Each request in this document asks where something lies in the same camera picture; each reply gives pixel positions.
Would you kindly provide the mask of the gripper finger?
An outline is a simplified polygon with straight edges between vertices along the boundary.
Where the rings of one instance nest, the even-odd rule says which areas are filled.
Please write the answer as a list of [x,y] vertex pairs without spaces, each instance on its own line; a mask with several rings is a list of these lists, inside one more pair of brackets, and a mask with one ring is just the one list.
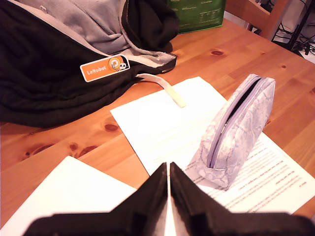
[[162,163],[137,191],[110,212],[108,235],[151,236],[167,197],[167,164]]
[[170,164],[170,193],[177,235],[234,235],[232,213],[202,191],[174,162]]

